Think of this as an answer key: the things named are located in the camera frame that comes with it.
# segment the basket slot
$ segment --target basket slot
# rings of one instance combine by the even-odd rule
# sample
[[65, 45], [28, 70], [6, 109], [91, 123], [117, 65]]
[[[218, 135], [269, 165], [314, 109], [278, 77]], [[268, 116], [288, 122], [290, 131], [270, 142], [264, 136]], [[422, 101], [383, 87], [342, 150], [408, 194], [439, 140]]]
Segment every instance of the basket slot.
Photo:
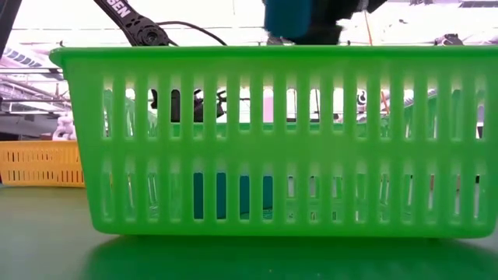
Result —
[[109, 138], [112, 136], [112, 122], [113, 122], [113, 112], [112, 112], [112, 91], [106, 89], [103, 91], [103, 115], [102, 115], [102, 131], [103, 137]]
[[[391, 72], [390, 77], [390, 112], [389, 118], [387, 120], [387, 125], [389, 127], [388, 136], [393, 142], [400, 142], [403, 138], [405, 138], [405, 106], [403, 102], [404, 97], [404, 84], [403, 84], [403, 72], [402, 67], [398, 67], [397, 65], [393, 66], [393, 71]], [[394, 151], [391, 154], [393, 160], [396, 161], [396, 158], [399, 156], [399, 153]]]
[[487, 221], [489, 221], [489, 219], [492, 219], [490, 218], [490, 216], [494, 216], [495, 214], [493, 214], [492, 212], [489, 212], [489, 210], [492, 207], [492, 205], [490, 204], [494, 204], [494, 202], [491, 202], [486, 199], [487, 196], [489, 195], [490, 193], [490, 189], [489, 189], [489, 175], [483, 175], [483, 174], [479, 174], [479, 184], [478, 186], [476, 187], [476, 201], [478, 201], [479, 203], [476, 205], [476, 222], [477, 224], [484, 224], [486, 223]]
[[227, 222], [240, 221], [240, 168], [238, 165], [228, 164], [226, 171], [226, 219]]
[[[464, 108], [461, 112], [465, 117], [462, 118], [462, 144], [465, 149], [475, 150], [476, 139], [475, 129], [477, 124], [477, 91], [475, 88], [476, 78], [473, 72], [467, 69], [462, 79], [462, 101]], [[475, 204], [475, 175], [476, 165], [475, 155], [471, 152], [462, 153], [461, 157], [461, 178], [460, 189], [460, 215], [461, 223], [466, 226], [472, 226], [474, 222], [474, 204]]]
[[[147, 136], [147, 130], [144, 129], [144, 136]], [[149, 180], [147, 153], [137, 150], [134, 154], [135, 164], [133, 169], [128, 171], [129, 192], [132, 207], [134, 208], [138, 223], [147, 223], [151, 219], [150, 212], [150, 191], [154, 183]]]
[[216, 92], [217, 79], [213, 76], [205, 77], [204, 88], [204, 141], [206, 145], [216, 140]]
[[275, 165], [273, 168], [273, 222], [276, 225], [283, 225], [287, 220], [287, 192], [288, 192], [288, 178], [286, 167], [284, 165]]
[[135, 84], [135, 119], [131, 118], [133, 137], [137, 141], [147, 141], [149, 136], [149, 84], [146, 75], [140, 75]]
[[355, 73], [349, 69], [344, 73], [344, 134], [348, 140], [356, 138], [356, 94], [358, 86]]
[[125, 78], [116, 76], [112, 90], [112, 117], [108, 125], [112, 131], [111, 139], [114, 145], [120, 145], [129, 129], [128, 115], [125, 110]]
[[[159, 81], [159, 87], [157, 89], [158, 94], [165, 96], [166, 98], [157, 99], [157, 127], [158, 136], [161, 143], [165, 143], [173, 135], [173, 129], [171, 128], [171, 98], [170, 92], [172, 90], [171, 77], [168, 74], [161, 75]], [[162, 156], [166, 155], [166, 150], [161, 149]]]
[[333, 202], [332, 188], [334, 187], [334, 184], [330, 166], [321, 166], [320, 176], [315, 177], [315, 182], [317, 183], [317, 202], [319, 203], [317, 220], [322, 224], [331, 225]]
[[190, 74], [181, 76], [180, 89], [180, 136], [181, 141], [191, 142], [194, 136], [194, 78]]
[[[391, 113], [394, 114], [395, 108], [391, 107], [392, 111]], [[389, 200], [388, 200], [388, 206], [387, 206], [387, 219], [391, 226], [393, 227], [398, 227], [402, 224], [402, 219], [403, 219], [403, 210], [404, 210], [404, 205], [402, 203], [402, 198], [403, 198], [403, 192], [404, 189], [402, 187], [396, 187], [396, 186], [403, 186], [403, 170], [404, 167], [401, 163], [401, 160], [399, 160], [399, 156], [393, 158], [391, 161], [391, 164], [389, 165]]]
[[477, 105], [477, 123], [476, 123], [476, 135], [475, 137], [478, 139], [482, 139], [484, 137], [484, 122], [485, 118], [484, 116], [486, 115], [486, 109], [484, 105], [478, 104]]
[[[215, 114], [212, 115], [212, 119], [216, 119], [216, 112]], [[205, 163], [205, 168], [204, 168], [204, 176], [203, 176], [203, 188], [204, 188], [204, 198], [203, 198], [203, 212], [204, 212], [204, 220], [206, 222], [215, 222], [218, 217], [218, 211], [217, 211], [217, 206], [219, 203], [222, 203], [221, 201], [218, 201], [218, 192], [222, 191], [219, 188], [225, 188], [226, 185], [218, 185], [221, 182], [218, 182], [217, 178], [217, 173], [216, 173], [216, 164], [211, 161], [207, 161]]]
[[434, 176], [433, 188], [433, 211], [434, 220], [437, 222], [451, 220], [454, 203], [454, 189], [447, 187], [451, 185], [451, 152], [445, 147], [451, 146], [451, 105], [452, 85], [451, 72], [442, 71], [437, 76], [437, 115], [436, 115], [436, 141], [440, 151], [445, 151], [436, 163], [436, 175]]
[[194, 180], [192, 176], [194, 169], [192, 164], [185, 160], [182, 161], [180, 168], [181, 222], [188, 224], [194, 221]]
[[261, 198], [263, 201], [263, 220], [265, 220], [266, 222], [270, 222], [270, 220], [273, 220], [273, 198], [275, 197], [274, 190], [275, 183], [273, 180], [273, 176], [271, 173], [266, 173], [263, 176], [263, 192]]
[[173, 172], [170, 175], [170, 193], [168, 195], [168, 205], [170, 208], [170, 217], [171, 221], [174, 223], [179, 223], [182, 222], [181, 216], [182, 216], [182, 208], [183, 206], [183, 201], [182, 201], [182, 178], [180, 176], [180, 171], [179, 170], [173, 170]]
[[390, 187], [390, 177], [388, 173], [381, 174], [381, 189], [379, 191], [379, 220], [381, 222], [390, 222], [391, 221], [391, 211], [389, 206], [391, 204], [391, 189]]
[[240, 77], [237, 73], [230, 73], [226, 81], [226, 126], [227, 138], [236, 142], [240, 134]]
[[306, 163], [298, 163], [297, 168], [294, 180], [297, 208], [294, 216], [296, 223], [306, 225], [310, 222], [310, 167]]
[[[418, 71], [414, 77], [413, 86], [413, 115], [412, 115], [412, 141], [414, 145], [424, 146], [427, 143], [428, 133], [428, 82], [426, 73]], [[429, 201], [429, 181], [427, 180], [428, 157], [425, 153], [413, 154], [409, 158], [413, 178], [410, 191], [410, 224], [422, 226], [426, 223], [427, 203]]]
[[367, 206], [367, 190], [366, 190], [366, 174], [357, 174], [356, 175], [356, 186], [355, 186], [355, 222], [361, 222], [365, 223], [366, 222], [366, 212], [376, 212], [373, 210], [374, 207], [372, 207], [371, 210], [369, 211], [366, 209]]
[[453, 208], [453, 216], [451, 217], [451, 221], [453, 223], [460, 222], [461, 218], [461, 202], [460, 195], [456, 195], [457, 190], [461, 186], [461, 175], [460, 173], [453, 174], [451, 176], [451, 189], [453, 190], [451, 199], [453, 200], [452, 208]]
[[461, 141], [462, 138], [462, 116], [464, 110], [464, 100], [461, 89], [454, 89], [451, 95], [451, 140], [453, 142]]
[[431, 98], [427, 101], [428, 110], [428, 124], [427, 124], [427, 138], [435, 139], [437, 138], [437, 98]]
[[[371, 145], [378, 145], [381, 140], [381, 77], [375, 69], [370, 70], [366, 84], [366, 137]], [[381, 159], [376, 153], [367, 153], [366, 158], [366, 183], [365, 205], [361, 207], [360, 221], [364, 219], [367, 224], [379, 223], [381, 195]]]
[[254, 222], [258, 218], [254, 217], [253, 213], [253, 201], [256, 197], [252, 194], [251, 184], [255, 182], [254, 180], [254, 178], [251, 179], [248, 173], [243, 172], [239, 177], [239, 184], [234, 186], [239, 188], [240, 197], [237, 199], [240, 202], [240, 207], [238, 213], [240, 213], [240, 219], [244, 220], [244, 222]]
[[310, 130], [310, 77], [304, 73], [297, 74], [296, 129], [298, 134], [308, 135]]
[[354, 165], [347, 163], [344, 165], [344, 177], [342, 178], [342, 193], [344, 204], [344, 218], [343, 223], [349, 226], [356, 223], [356, 171]]
[[226, 173], [216, 174], [216, 217], [226, 220], [227, 217], [227, 190], [226, 190]]
[[334, 83], [332, 75], [322, 75], [320, 78], [320, 133], [324, 136], [323, 139], [329, 139], [331, 130], [333, 129], [333, 95]]
[[126, 183], [123, 186], [124, 190], [124, 219], [126, 222], [143, 222], [143, 219], [141, 216], [138, 216], [139, 212], [145, 211], [144, 205], [142, 206], [141, 209], [139, 209], [138, 206], [138, 196], [140, 193], [145, 193], [143, 190], [137, 190], [138, 188], [138, 181], [137, 181], [137, 174], [134, 171], [127, 171], [126, 175]]
[[[163, 141], [163, 130], [159, 133], [160, 142], [165, 143]], [[169, 146], [168, 145], [160, 145], [159, 155], [163, 158], [163, 160], [159, 163], [159, 174], [157, 177], [157, 188], [156, 188], [156, 197], [157, 197], [157, 207], [159, 209], [158, 219], [159, 222], [163, 224], [169, 224], [172, 220], [171, 217], [171, 165], [170, 161], [166, 160], [169, 156]]]
[[286, 222], [295, 222], [296, 219], [296, 181], [294, 176], [286, 176]]
[[273, 81], [273, 130], [275, 136], [286, 133], [287, 81], [283, 74], [275, 74]]
[[402, 189], [402, 221], [405, 225], [413, 222], [413, 173], [404, 173], [402, 181], [398, 185]]
[[208, 216], [206, 218], [205, 212], [207, 211], [206, 205], [207, 205], [207, 195], [205, 193], [205, 186], [206, 182], [204, 180], [204, 173], [205, 172], [196, 172], [193, 175], [193, 180], [194, 180], [194, 219], [197, 220], [211, 220], [210, 217]]
[[263, 77], [260, 73], [251, 75], [250, 97], [251, 136], [258, 137], [263, 132]]
[[332, 221], [335, 224], [342, 223], [344, 221], [344, 181], [342, 179], [342, 175], [336, 174], [332, 178], [331, 185], [331, 194], [332, 194], [332, 202], [331, 202], [331, 214]]
[[100, 196], [101, 204], [93, 207], [102, 209], [102, 220], [105, 222], [113, 222], [116, 219], [115, 196], [113, 196], [112, 176], [109, 172], [104, 172], [100, 180]]
[[258, 163], [252, 163], [249, 168], [249, 219], [251, 223], [258, 224], [263, 220], [263, 168]]

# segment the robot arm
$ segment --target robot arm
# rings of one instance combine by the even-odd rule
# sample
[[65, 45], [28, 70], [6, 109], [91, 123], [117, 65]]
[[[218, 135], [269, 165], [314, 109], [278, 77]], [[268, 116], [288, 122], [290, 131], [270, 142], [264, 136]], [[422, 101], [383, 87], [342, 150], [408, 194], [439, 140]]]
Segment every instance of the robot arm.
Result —
[[169, 46], [175, 44], [166, 31], [151, 19], [136, 12], [126, 0], [93, 0], [123, 31], [132, 46]]
[[0, 0], [0, 59], [21, 6], [21, 0]]

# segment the black object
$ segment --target black object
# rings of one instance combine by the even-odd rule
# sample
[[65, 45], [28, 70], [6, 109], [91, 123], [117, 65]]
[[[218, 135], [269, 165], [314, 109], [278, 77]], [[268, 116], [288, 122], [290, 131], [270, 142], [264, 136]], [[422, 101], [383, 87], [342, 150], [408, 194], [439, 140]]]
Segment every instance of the black object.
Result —
[[[153, 93], [153, 101], [150, 104], [150, 107], [153, 109], [157, 109], [157, 91], [155, 89], [151, 89]], [[203, 99], [197, 98], [196, 95], [200, 93], [200, 89], [196, 89], [194, 91], [194, 122], [203, 122], [204, 120], [204, 105]], [[173, 89], [171, 91], [171, 121], [179, 122], [180, 121], [180, 90]], [[216, 116], [221, 117], [225, 114], [221, 106], [221, 101], [218, 102], [216, 106]]]
[[22, 0], [0, 0], [0, 59], [9, 40]]
[[432, 4], [434, 4], [434, 1], [433, 0], [410, 0], [410, 5], [420, 5], [420, 4], [432, 5]]
[[442, 37], [437, 38], [434, 41], [437, 46], [463, 46], [463, 41], [458, 37], [456, 33], [444, 34]]

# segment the black cable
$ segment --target black cable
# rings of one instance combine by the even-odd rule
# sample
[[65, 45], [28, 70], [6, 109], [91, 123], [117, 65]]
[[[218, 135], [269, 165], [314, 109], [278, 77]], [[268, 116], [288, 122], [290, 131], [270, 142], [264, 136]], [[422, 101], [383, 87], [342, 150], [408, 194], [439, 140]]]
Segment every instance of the black cable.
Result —
[[[200, 31], [206, 35], [208, 35], [209, 37], [211, 37], [212, 39], [218, 41], [220, 44], [222, 44], [223, 46], [227, 46], [227, 44], [225, 43], [225, 41], [221, 40], [218, 36], [216, 36], [215, 34], [209, 32], [208, 30], [205, 30], [204, 28], [202, 27], [199, 27], [199, 26], [196, 26], [195, 24], [192, 24], [192, 23], [186, 23], [186, 22], [182, 22], [182, 21], [166, 21], [166, 22], [159, 22], [159, 23], [156, 23], [158, 26], [165, 26], [165, 25], [183, 25], [183, 26], [188, 26], [192, 29], [195, 29], [197, 31]], [[170, 44], [174, 45], [174, 46], [177, 46], [176, 43], [174, 43], [173, 41], [170, 41]]]

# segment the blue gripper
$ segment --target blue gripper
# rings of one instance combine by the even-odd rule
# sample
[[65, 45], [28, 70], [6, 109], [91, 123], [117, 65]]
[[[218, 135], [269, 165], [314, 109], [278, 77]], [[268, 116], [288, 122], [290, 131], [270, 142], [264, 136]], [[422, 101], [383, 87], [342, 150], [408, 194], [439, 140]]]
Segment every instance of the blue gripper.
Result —
[[266, 0], [265, 29], [274, 37], [303, 36], [311, 21], [312, 0]]

